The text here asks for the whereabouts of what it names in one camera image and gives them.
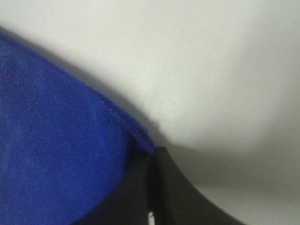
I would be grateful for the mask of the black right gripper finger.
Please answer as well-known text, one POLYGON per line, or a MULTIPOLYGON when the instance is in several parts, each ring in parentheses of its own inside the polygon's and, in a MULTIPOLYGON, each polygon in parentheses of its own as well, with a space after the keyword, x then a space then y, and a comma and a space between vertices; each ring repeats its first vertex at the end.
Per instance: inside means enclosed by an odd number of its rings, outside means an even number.
POLYGON ((187 180, 165 147, 143 153, 117 187, 79 225, 240 225, 187 180))

